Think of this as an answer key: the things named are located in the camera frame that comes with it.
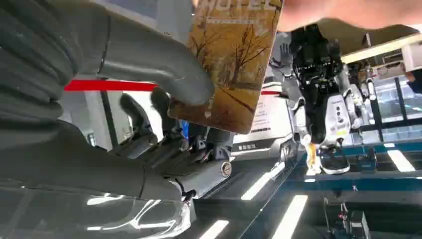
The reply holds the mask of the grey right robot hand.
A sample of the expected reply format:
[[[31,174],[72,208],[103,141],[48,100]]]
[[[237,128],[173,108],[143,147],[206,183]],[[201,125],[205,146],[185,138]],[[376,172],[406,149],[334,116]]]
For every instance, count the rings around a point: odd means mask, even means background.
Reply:
[[[7,2],[0,9],[1,179],[164,200],[199,197],[224,180],[224,160],[184,157],[180,136],[145,152],[140,139],[110,152],[88,145],[59,119],[64,87],[79,74],[154,81],[194,105],[212,94],[193,54],[142,23],[98,7],[84,15]]]

